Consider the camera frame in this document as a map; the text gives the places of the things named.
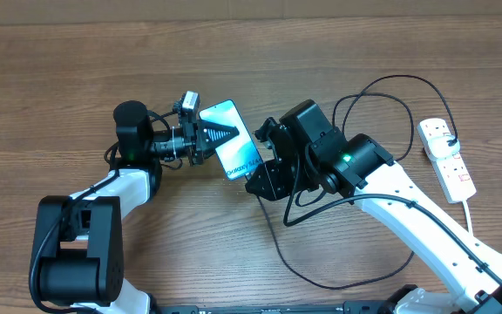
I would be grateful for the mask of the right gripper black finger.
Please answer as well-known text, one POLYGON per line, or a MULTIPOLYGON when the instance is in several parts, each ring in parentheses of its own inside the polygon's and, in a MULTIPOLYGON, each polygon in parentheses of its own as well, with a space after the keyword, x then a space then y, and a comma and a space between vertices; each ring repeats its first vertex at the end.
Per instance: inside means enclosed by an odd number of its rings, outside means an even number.
POLYGON ((268 160, 255 169, 245 189, 268 201, 279 201, 290 195, 294 181, 295 167, 292 162, 268 160))
POLYGON ((277 122, 273 117, 268 117, 263 124, 254 131, 254 136, 259 142, 269 141, 270 133, 277 127, 277 122))

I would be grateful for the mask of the Samsung Galaxy smartphone blue screen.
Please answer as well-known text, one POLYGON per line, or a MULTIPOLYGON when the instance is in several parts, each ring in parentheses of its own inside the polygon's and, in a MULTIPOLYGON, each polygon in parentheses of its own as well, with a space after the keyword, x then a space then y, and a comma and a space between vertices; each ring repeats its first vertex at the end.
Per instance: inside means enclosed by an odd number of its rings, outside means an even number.
POLYGON ((199 117, 217 125, 235 127, 239 134, 215 148, 216 155, 229 180, 250 174, 263 160, 251 139, 243 119, 231 99, 210 106, 199 112, 199 117))

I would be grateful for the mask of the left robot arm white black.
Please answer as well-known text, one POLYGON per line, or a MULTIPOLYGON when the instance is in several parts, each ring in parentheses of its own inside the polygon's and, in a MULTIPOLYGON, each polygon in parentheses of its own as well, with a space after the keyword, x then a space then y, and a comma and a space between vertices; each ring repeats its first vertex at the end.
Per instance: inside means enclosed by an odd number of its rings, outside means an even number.
POLYGON ((118 140, 105 152, 109 165, 100 182, 73 195, 48 195, 37 208, 29 290, 46 313, 158 313, 155 298, 124 274, 123 219, 158 192, 163 167, 188 159, 199 165, 218 147, 236 139, 234 124, 199 119, 199 99, 175 103, 180 126, 137 100, 113 111, 118 140))

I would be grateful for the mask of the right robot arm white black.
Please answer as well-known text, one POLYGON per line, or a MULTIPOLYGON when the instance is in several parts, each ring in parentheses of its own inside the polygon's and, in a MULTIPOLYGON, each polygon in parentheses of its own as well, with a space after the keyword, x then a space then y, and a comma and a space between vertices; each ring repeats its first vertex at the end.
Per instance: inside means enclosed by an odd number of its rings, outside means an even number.
POLYGON ((386 301, 389 313, 502 313, 502 254, 483 244, 425 195, 371 137, 346 139, 311 99, 255 131, 274 157, 256 168, 246 190, 269 201, 322 188, 337 201, 295 219, 295 226, 342 203, 373 216, 396 234, 447 288, 405 286, 386 301))

